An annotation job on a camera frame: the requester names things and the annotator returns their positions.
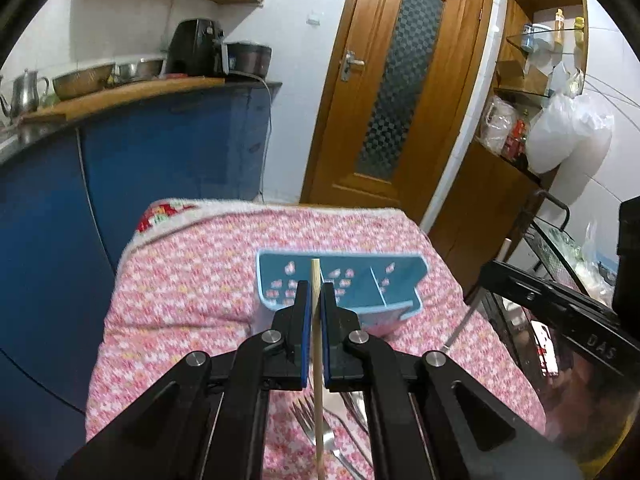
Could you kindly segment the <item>black rice cooker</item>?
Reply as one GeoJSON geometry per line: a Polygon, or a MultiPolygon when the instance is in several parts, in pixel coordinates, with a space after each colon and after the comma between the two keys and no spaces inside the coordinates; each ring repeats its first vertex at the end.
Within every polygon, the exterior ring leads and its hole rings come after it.
{"type": "Polygon", "coordinates": [[[272,49],[254,42],[227,44],[229,70],[265,78],[268,74],[272,49]]]}

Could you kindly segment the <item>brown wooden door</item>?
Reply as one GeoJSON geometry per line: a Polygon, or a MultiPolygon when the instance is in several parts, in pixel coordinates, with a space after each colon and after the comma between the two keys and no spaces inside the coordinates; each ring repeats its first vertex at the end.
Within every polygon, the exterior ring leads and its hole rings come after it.
{"type": "Polygon", "coordinates": [[[347,0],[300,200],[426,213],[480,68],[492,0],[347,0]]]}

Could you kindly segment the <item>steel kettle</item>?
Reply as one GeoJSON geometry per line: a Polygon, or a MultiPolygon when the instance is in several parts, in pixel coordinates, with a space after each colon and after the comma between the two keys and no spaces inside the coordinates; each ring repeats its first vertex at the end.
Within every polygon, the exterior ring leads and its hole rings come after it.
{"type": "Polygon", "coordinates": [[[36,70],[24,70],[24,73],[13,81],[11,101],[4,96],[1,97],[3,115],[14,122],[17,118],[38,110],[41,99],[41,94],[38,92],[40,81],[46,84],[44,94],[47,94],[50,80],[45,76],[39,77],[36,70]]]}

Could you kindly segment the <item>black air fryer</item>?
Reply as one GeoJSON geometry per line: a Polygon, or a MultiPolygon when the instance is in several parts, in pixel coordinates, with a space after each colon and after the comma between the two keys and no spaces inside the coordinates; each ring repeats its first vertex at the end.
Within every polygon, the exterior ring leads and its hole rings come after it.
{"type": "Polygon", "coordinates": [[[166,74],[224,78],[228,71],[224,31],[217,21],[192,18],[178,24],[168,48],[166,74]]]}

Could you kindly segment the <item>silver metal spoon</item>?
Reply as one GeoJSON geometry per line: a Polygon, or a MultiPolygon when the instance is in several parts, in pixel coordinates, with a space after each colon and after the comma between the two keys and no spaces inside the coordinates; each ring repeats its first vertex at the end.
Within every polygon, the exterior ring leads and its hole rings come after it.
{"type": "Polygon", "coordinates": [[[356,419],[359,427],[369,433],[366,404],[364,404],[363,394],[360,391],[342,392],[341,397],[352,417],[356,419]]]}

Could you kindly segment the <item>wooden corner shelf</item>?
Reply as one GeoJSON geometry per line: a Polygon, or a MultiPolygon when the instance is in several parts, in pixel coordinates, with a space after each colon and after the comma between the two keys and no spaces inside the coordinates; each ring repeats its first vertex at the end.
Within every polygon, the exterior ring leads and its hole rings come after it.
{"type": "Polygon", "coordinates": [[[586,66],[588,36],[572,33],[586,0],[504,0],[503,10],[466,150],[428,232],[464,292],[485,262],[512,254],[554,180],[554,170],[530,169],[525,153],[553,64],[586,66]]]}

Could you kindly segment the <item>wooden cutting board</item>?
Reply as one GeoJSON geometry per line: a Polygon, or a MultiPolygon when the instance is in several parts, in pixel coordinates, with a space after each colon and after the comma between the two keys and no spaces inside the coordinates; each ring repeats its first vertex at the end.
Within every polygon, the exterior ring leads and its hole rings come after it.
{"type": "Polygon", "coordinates": [[[125,84],[114,89],[102,90],[80,98],[59,102],[50,107],[24,115],[21,124],[29,122],[69,122],[90,116],[124,104],[181,93],[222,86],[224,78],[186,77],[157,79],[125,84]]]}

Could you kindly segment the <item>blue plastic utensil box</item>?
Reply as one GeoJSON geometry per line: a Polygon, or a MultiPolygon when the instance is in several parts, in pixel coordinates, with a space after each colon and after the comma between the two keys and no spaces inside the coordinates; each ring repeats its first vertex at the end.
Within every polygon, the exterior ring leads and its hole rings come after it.
{"type": "Polygon", "coordinates": [[[263,249],[256,256],[260,307],[252,322],[255,333],[271,325],[277,310],[292,306],[297,283],[311,280],[314,259],[320,262],[322,280],[334,287],[336,304],[355,312],[360,326],[376,336],[397,330],[422,311],[418,285],[428,266],[418,254],[263,249]]]}

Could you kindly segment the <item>wooden chopstick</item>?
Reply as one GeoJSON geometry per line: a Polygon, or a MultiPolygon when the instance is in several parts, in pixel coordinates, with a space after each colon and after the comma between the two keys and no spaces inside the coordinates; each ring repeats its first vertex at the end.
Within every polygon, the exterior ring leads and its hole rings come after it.
{"type": "Polygon", "coordinates": [[[321,269],[320,260],[313,258],[310,265],[311,270],[311,345],[312,345],[312,365],[314,366],[314,436],[316,437],[316,468],[319,480],[326,478],[323,458],[323,429],[322,429],[322,333],[320,323],[320,292],[321,292],[321,269]]]}

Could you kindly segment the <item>blue kitchen cabinet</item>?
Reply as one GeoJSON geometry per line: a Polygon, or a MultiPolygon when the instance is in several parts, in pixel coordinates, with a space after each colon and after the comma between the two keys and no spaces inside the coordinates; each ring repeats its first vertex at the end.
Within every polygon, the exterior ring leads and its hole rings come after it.
{"type": "Polygon", "coordinates": [[[166,94],[1,141],[1,449],[51,479],[84,408],[120,255],[162,198],[254,198],[274,82],[166,94]]]}

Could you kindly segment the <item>white plastic bag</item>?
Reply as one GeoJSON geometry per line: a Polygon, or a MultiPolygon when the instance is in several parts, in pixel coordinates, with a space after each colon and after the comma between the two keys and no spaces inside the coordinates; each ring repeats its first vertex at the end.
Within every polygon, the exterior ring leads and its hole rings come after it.
{"type": "Polygon", "coordinates": [[[608,139],[614,126],[614,115],[590,94],[567,96],[556,92],[527,133],[528,168],[535,174],[545,174],[569,158],[582,142],[608,139]]]}

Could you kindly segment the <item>pink floral cloth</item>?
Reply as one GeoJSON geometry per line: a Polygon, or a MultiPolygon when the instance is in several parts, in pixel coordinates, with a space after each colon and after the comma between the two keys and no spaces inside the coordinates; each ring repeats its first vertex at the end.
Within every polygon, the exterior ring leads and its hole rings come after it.
{"type": "Polygon", "coordinates": [[[390,334],[392,347],[417,355],[448,344],[454,362],[544,430],[547,419],[534,387],[491,325],[469,314],[454,274],[403,212],[161,200],[145,211],[120,257],[90,380],[88,437],[188,352],[221,354],[250,336],[260,307],[256,255],[262,249],[422,256],[423,309],[390,334]]]}

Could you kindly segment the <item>large metal bowl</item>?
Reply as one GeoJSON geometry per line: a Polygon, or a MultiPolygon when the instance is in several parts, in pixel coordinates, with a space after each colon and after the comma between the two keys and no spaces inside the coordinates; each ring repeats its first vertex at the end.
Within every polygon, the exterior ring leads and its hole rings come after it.
{"type": "Polygon", "coordinates": [[[61,101],[68,101],[102,91],[106,88],[114,67],[114,63],[107,63],[58,76],[52,80],[54,92],[61,101]]]}

